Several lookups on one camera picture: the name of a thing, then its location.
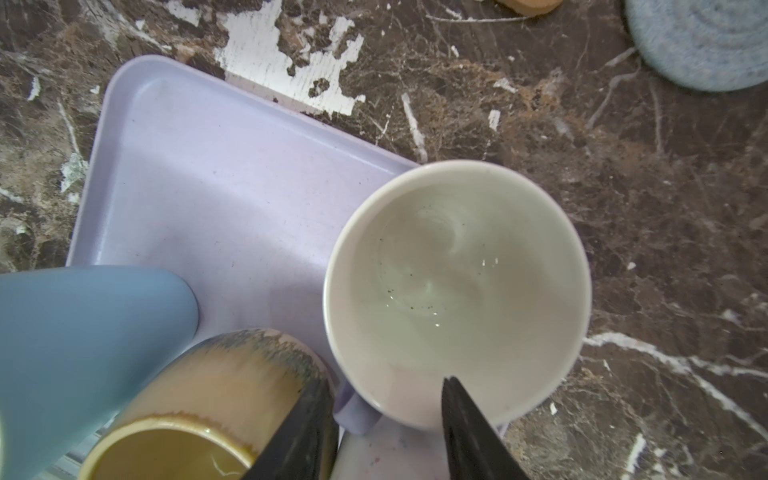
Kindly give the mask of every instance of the tray rim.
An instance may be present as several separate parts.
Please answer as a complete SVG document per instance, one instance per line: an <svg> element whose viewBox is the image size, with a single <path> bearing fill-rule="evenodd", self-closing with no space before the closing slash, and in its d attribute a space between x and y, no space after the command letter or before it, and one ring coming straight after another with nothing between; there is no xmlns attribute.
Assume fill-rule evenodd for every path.
<svg viewBox="0 0 768 480"><path fill-rule="evenodd" d="M248 101L255 101L256 103L261 104L262 107L275 109L277 110L277 112L279 112L279 114L289 118L291 121L298 121L309 128L319 129L321 131L325 131L327 134L339 136L344 141L351 143L353 145L356 145L357 147L367 148L369 150L377 151L378 154L388 157L388 159L390 159L391 161L395 161L404 167L414 168L419 166L419 164L417 164L416 162L408 160L404 157L401 157L398 154L394 154L393 152L390 152L384 148L381 148L377 145L364 141L358 137L355 137L354 135L348 134L345 131L341 131L338 128L334 128L330 125L324 124L323 122L318 121L314 118L311 118L298 111L290 110L289 108L286 108L273 101L268 101L256 94L253 94L249 91L245 91L242 88L236 87L235 85L229 84L225 80L222 80L221 78L217 78L217 77L214 77L213 75L199 71L196 68L190 67L189 65L185 65L172 58L164 57L163 55L140 55L138 57L132 58L131 60L125 62L122 66L120 66L116 70L114 75L112 75L112 78L110 79L109 83L107 84L107 88L104 91L104 100L102 101L102 104L101 104L101 113L99 114L99 119L96 127L96 135L94 136L94 142L91 148L91 156L88 159L88 172L86 173L86 176L85 176L85 182L84 182L83 191L81 194L81 201L78 207L78 214L74 221L72 237L69 243L67 261L65 264L66 266L73 265L75 253L78 251L78 248L80 247L81 241L79 240L81 239L82 224L84 221L83 216L85 215L84 212L86 210L85 206L89 205L88 193L93 188L91 184L94 182L94 175L93 175L94 166L96 166L97 164L106 162L105 160L102 160L100 163L98 161L98 158L101 156L102 142L103 142L103 136L104 136L104 126L108 121L109 117L111 116L111 110L112 110L111 105L117 101L114 98L114 93L119 89L120 84L124 81L124 78L129 73L131 73L133 70L137 68L142 67L145 64L152 64L152 63L159 64L162 66L162 68L169 68L171 70L175 69L182 74L197 77L197 79L200 80L202 84L206 84L209 88L226 89L231 94L234 94L234 96L241 96L243 97L243 99L247 99Z"/></svg>

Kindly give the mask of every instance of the yellow cup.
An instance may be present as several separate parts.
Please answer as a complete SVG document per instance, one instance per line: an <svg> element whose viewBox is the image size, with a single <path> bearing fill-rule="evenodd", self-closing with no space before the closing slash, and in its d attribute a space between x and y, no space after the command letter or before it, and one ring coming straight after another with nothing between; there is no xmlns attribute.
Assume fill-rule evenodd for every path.
<svg viewBox="0 0 768 480"><path fill-rule="evenodd" d="M320 359L272 329L226 333L176 359L115 419L79 480L236 480L256 461ZM330 477L338 427L328 412L320 478Z"/></svg>

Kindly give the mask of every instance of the black tongs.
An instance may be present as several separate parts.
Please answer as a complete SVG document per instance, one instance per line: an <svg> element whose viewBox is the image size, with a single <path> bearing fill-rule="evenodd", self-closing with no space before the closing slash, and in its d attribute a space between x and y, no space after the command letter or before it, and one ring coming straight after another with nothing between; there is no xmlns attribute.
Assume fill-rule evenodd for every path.
<svg viewBox="0 0 768 480"><path fill-rule="evenodd" d="M317 480L333 401L313 380L241 480ZM530 480L455 377L442 384L442 426L451 480Z"/></svg>
<svg viewBox="0 0 768 480"><path fill-rule="evenodd" d="M442 428L451 480L530 480L454 376L442 382Z"/></svg>
<svg viewBox="0 0 768 480"><path fill-rule="evenodd" d="M338 432L327 380L315 379L301 392L288 416L240 480L317 480L328 429ZM338 433L330 439L338 440Z"/></svg>

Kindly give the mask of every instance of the blue coaster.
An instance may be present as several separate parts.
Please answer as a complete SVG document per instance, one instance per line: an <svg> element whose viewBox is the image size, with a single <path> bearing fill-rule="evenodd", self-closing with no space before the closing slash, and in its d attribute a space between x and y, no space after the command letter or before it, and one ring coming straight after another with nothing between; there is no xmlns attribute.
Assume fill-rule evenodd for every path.
<svg viewBox="0 0 768 480"><path fill-rule="evenodd" d="M768 80L768 0L626 0L643 59L663 76L702 91Z"/></svg>

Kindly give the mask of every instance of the marble countertop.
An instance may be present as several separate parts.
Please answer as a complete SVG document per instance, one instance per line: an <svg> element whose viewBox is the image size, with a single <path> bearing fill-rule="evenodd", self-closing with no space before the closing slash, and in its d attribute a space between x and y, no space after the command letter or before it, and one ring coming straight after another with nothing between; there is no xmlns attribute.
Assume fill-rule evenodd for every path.
<svg viewBox="0 0 768 480"><path fill-rule="evenodd" d="M768 84L665 81L614 0L524 21L491 0L8 0L0 48L0 273L64 264L110 77L171 56L560 203L594 312L564 384L506 429L532 478L768 478Z"/></svg>

